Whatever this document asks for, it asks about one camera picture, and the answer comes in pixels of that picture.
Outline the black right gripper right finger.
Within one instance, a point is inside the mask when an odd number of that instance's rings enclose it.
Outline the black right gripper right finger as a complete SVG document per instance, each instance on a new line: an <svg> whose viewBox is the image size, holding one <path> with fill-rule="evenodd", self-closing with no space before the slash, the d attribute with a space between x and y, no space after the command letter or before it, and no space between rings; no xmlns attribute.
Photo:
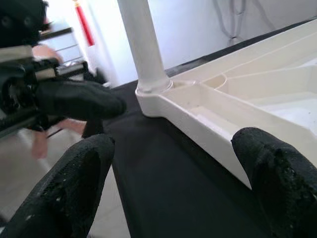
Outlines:
<svg viewBox="0 0 317 238"><path fill-rule="evenodd" d="M231 140L275 238L317 238L317 168L295 147L255 127Z"/></svg>

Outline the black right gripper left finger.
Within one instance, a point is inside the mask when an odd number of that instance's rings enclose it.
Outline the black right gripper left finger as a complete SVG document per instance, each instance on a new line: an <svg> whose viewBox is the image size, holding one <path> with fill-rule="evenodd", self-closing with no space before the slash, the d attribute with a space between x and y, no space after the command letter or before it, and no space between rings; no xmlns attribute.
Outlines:
<svg viewBox="0 0 317 238"><path fill-rule="evenodd" d="M115 151L96 134L72 145L35 185L0 238L88 238Z"/></svg>

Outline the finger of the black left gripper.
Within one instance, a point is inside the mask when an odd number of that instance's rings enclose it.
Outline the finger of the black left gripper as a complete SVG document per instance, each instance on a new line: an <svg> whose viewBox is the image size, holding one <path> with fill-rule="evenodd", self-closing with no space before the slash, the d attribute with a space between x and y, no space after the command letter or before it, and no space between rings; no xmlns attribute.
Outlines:
<svg viewBox="0 0 317 238"><path fill-rule="evenodd" d="M44 114L84 121L113 118L126 110L123 99L92 81L44 81L38 85L35 98Z"/></svg>

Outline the white plastic table leg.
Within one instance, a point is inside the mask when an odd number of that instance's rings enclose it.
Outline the white plastic table leg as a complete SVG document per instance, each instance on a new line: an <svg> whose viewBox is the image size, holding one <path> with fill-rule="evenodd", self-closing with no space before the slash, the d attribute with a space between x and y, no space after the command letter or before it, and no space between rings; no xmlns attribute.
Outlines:
<svg viewBox="0 0 317 238"><path fill-rule="evenodd" d="M164 72L148 0L117 0L138 74L137 94L158 94L172 86Z"/></svg>

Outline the white plastic children table top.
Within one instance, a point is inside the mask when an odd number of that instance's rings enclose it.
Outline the white plastic children table top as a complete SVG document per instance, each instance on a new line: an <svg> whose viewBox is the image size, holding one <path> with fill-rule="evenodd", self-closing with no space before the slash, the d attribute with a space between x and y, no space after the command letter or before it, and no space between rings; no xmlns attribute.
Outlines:
<svg viewBox="0 0 317 238"><path fill-rule="evenodd" d="M136 89L143 114L169 120L244 185L231 139L245 127L291 144L317 167L317 19L167 82Z"/></svg>

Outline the person's bare foot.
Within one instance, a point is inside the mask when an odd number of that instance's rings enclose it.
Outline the person's bare foot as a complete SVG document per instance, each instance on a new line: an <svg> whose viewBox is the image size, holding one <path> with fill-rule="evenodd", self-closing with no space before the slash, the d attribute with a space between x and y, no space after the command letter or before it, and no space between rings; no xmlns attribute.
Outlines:
<svg viewBox="0 0 317 238"><path fill-rule="evenodd" d="M55 125L58 129L68 129L82 135L86 121L65 119ZM48 131L33 131L32 155L35 159L45 159L48 154Z"/></svg>

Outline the white drawer cabinet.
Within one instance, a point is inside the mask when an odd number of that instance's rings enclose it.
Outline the white drawer cabinet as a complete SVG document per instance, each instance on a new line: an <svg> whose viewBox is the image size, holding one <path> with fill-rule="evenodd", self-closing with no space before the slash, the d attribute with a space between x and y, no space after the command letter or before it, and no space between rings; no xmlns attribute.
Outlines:
<svg viewBox="0 0 317 238"><path fill-rule="evenodd" d="M65 63L84 58L72 28L44 33L41 35L40 44L47 45L55 50Z"/></svg>

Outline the red hanging tassel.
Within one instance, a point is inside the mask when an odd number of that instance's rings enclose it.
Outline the red hanging tassel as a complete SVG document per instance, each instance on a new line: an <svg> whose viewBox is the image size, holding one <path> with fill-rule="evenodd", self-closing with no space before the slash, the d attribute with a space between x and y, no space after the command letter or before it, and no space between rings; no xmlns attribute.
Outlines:
<svg viewBox="0 0 317 238"><path fill-rule="evenodd" d="M95 42L94 42L93 35L91 33L91 30L90 30L89 24L87 22L87 19L85 17L84 11L82 9L82 6L81 6L79 0L73 0L73 2L74 2L76 14L78 16L80 25L81 25L82 30L83 30L83 34L85 36L85 39L87 41L88 46L91 47L95 44Z"/></svg>

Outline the black tablecloth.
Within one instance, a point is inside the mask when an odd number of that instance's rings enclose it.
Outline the black tablecloth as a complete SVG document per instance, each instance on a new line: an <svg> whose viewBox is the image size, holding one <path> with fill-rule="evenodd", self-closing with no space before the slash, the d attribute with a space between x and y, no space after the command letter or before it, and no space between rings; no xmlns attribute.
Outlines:
<svg viewBox="0 0 317 238"><path fill-rule="evenodd" d="M216 52L210 61L309 21ZM112 167L131 236L275 238L251 185L169 120L144 115L135 89L135 82L116 89L127 112L104 122L116 141Z"/></svg>

